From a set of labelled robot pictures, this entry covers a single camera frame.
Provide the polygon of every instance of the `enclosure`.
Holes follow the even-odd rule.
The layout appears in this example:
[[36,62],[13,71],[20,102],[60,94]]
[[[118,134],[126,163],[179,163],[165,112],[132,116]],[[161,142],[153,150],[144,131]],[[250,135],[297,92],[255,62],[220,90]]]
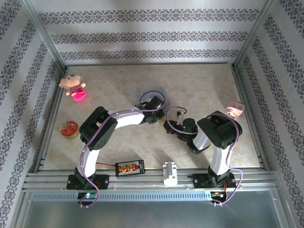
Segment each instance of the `enclosure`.
[[[303,3],[1,0],[1,227],[304,227]],[[67,75],[83,78],[83,100],[59,87]],[[213,208],[218,188],[189,179],[208,172],[212,148],[193,154],[158,121],[113,132],[97,161],[143,159],[145,174],[97,164],[107,189],[81,209],[85,191],[67,183],[83,145],[62,125],[81,126],[99,106],[130,109],[155,89],[195,122],[226,113],[229,100],[245,104],[234,198]],[[175,187],[164,186],[164,162],[177,165]]]

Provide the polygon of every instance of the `striped wall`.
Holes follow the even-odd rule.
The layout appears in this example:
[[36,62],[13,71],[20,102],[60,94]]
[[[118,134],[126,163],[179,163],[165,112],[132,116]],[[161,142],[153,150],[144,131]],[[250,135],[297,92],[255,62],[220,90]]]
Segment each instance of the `striped wall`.
[[304,1],[278,0],[239,73],[266,156],[304,227]]
[[233,63],[266,0],[32,0],[67,65]]
[[0,228],[9,227],[61,75],[18,0],[0,0]]

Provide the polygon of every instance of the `wire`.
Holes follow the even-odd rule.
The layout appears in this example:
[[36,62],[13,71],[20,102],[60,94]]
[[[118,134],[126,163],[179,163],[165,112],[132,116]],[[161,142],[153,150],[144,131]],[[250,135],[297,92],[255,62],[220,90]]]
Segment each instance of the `wire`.
[[169,112],[170,112],[172,109],[176,109],[176,108],[179,108],[179,109],[184,110],[184,111],[185,111],[184,114],[187,113],[187,109],[185,109],[185,108],[183,108],[183,107],[174,106],[174,107],[170,108],[170,109],[168,110],[168,112],[167,112],[167,115],[166,115],[166,119],[167,119],[166,121],[167,121],[168,125],[169,125],[173,130],[175,130],[176,132],[179,132],[179,133],[183,133],[183,134],[197,134],[198,132],[183,132],[183,131],[180,131],[180,130],[178,130],[178,129],[176,129],[175,127],[172,126],[172,124],[171,124],[170,121],[169,121]]
[[101,162],[96,162],[96,164],[99,164],[99,165],[109,165],[109,166],[115,166],[115,165],[111,165],[111,164],[107,164],[107,163],[101,163]]
[[235,187],[235,189],[233,190],[233,192],[231,193],[231,195],[228,197],[228,199],[226,199],[224,202],[222,202],[220,204],[214,203],[214,205],[220,205],[221,206],[221,205],[227,203],[234,196],[234,194],[236,193],[238,187],[240,186],[240,184],[241,184],[241,182],[243,180],[243,172],[242,172],[242,170],[236,169],[236,168],[231,168],[230,165],[229,165],[230,157],[231,157],[231,152],[232,152],[232,150],[233,150],[234,146],[236,145],[236,143],[238,141],[238,138],[239,138],[239,129],[238,129],[238,125],[236,124],[236,122],[232,118],[230,118],[229,116],[226,116],[225,114],[212,113],[212,114],[208,115],[206,118],[209,118],[211,116],[222,116],[222,117],[225,117],[228,120],[230,120],[233,123],[234,127],[236,128],[236,139],[235,139],[235,141],[229,147],[228,154],[227,154],[227,157],[226,157],[226,165],[228,166],[229,169],[240,172],[241,177],[239,179],[239,182],[237,183],[237,186]]
[[[163,104],[162,104],[160,107],[158,107],[158,108],[156,108],[156,109],[150,109],[150,110],[145,110],[145,109],[143,109],[143,110],[141,110],[141,109],[135,109],[135,110],[134,110],[134,109],[122,110],[122,111],[118,111],[118,112],[116,112],[116,113],[113,113],[113,114],[109,115],[109,116],[101,123],[101,125],[99,126],[99,128],[97,129],[97,131],[95,132],[95,134],[92,136],[92,138],[91,138],[91,139],[87,142],[87,144],[84,146],[84,149],[82,150],[82,153],[81,153],[81,155],[80,155],[80,169],[81,169],[82,175],[83,175],[83,177],[86,179],[86,181],[89,182],[89,183],[96,189],[96,191],[97,191],[97,196],[96,196],[95,200],[94,200],[92,203],[90,203],[89,205],[86,205],[86,206],[85,206],[86,208],[88,208],[88,207],[94,205],[94,204],[97,202],[98,198],[99,198],[99,189],[98,189],[98,187],[97,187],[97,186],[96,186],[96,185],[95,185],[95,184],[86,176],[85,171],[84,171],[84,167],[83,167],[83,162],[84,162],[84,161],[83,161],[83,157],[84,157],[84,154],[85,154],[86,150],[88,150],[89,145],[92,143],[92,141],[95,139],[95,137],[98,135],[98,133],[100,132],[100,130],[103,128],[103,126],[105,125],[105,123],[106,123],[110,118],[112,118],[112,117],[114,117],[114,116],[116,116],[116,115],[119,115],[119,114],[142,113],[142,112],[155,112],[155,111],[161,110],[161,109],[166,105],[166,97],[165,97],[165,95],[164,95],[162,92],[157,91],[157,90],[150,90],[150,91],[148,91],[148,92],[145,92],[145,93],[141,96],[141,98],[139,99],[139,103],[141,103],[142,98],[143,98],[146,94],[152,93],[152,92],[156,92],[156,93],[159,93],[159,94],[162,95],[162,97],[163,97],[163,99],[164,99],[164,102],[163,102]],[[85,198],[85,197],[83,197],[83,198],[80,200],[80,207],[83,207],[82,200],[83,200],[84,198]]]

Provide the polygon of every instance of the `beige marble floor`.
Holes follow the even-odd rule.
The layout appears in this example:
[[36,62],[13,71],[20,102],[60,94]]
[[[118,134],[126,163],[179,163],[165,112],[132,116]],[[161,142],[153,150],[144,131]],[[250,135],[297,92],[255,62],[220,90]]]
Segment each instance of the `beige marble floor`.
[[[75,102],[71,96],[63,94],[44,169],[77,166],[81,141],[62,137],[60,126],[69,120],[81,125],[98,106],[112,111],[129,109],[135,104],[136,93],[162,86],[171,106],[187,108],[187,117],[198,121],[216,110],[225,112],[229,99],[239,100],[229,64],[75,66],[69,73],[83,77],[87,96]],[[231,166],[259,167],[245,115],[237,120],[243,134],[232,153]],[[159,123],[146,123],[115,130],[98,156],[99,162],[110,164],[137,159],[143,159],[146,168],[161,168],[167,161],[175,161],[183,168],[206,168],[212,159],[212,147],[199,155],[192,154],[185,142],[166,134]]]

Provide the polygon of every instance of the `black object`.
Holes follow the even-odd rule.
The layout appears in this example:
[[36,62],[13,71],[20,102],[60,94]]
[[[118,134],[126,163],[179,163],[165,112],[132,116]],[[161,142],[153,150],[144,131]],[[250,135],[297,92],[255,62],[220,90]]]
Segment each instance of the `black object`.
[[[92,175],[89,177],[98,189],[105,190],[109,186],[109,175]],[[68,190],[95,190],[95,188],[75,168],[75,175],[69,175],[66,189]]]
[[224,182],[226,182],[228,188],[235,188],[235,178],[233,173],[230,172],[230,170],[227,171],[227,176],[225,178],[215,178],[215,180],[218,181],[212,181],[209,176],[209,169],[208,173],[195,173],[191,176],[188,176],[189,178],[193,179],[193,184],[195,189],[212,189],[212,188],[223,188]]
[[[139,105],[136,105],[135,107],[138,107],[141,110],[151,110],[151,109],[157,109],[160,106],[162,106],[164,103],[163,100],[159,99],[158,96],[154,96],[150,102],[145,102]],[[158,120],[162,119],[165,116],[165,113],[163,112],[163,108],[154,112],[142,112],[144,115],[144,118],[142,120],[143,123],[149,123],[154,124]]]
[[[177,125],[177,122],[172,121],[172,120],[169,120],[169,122],[177,130],[180,130],[183,132],[188,132],[188,133],[198,132],[198,127],[195,124],[194,119],[191,119],[191,118],[184,119],[184,121],[182,122],[182,125]],[[197,134],[184,134],[184,133],[177,132],[169,126],[167,121],[165,122],[163,127],[166,129],[168,134],[175,134],[175,135],[177,135],[178,139],[185,141],[187,143],[187,147],[188,147],[189,151],[191,151],[191,153],[199,154],[199,153],[203,152],[205,149],[209,148],[209,146],[203,150],[198,150],[196,148],[196,146],[193,144],[193,139],[196,137]]]
[[[220,111],[215,111],[213,114],[215,113],[223,114]],[[240,136],[243,132],[242,127],[237,121],[235,122]],[[197,124],[211,142],[223,150],[236,140],[236,128],[233,123],[225,117],[213,115],[199,120]]]
[[143,160],[136,161],[125,161],[115,163],[115,173],[116,177],[136,175],[144,173],[144,163]]
[[[87,144],[98,130],[97,122],[101,124],[108,116],[108,111],[103,107],[96,108],[79,128],[81,141]],[[89,145],[89,150],[100,150],[103,148],[108,143],[117,124],[117,120],[111,117]]]

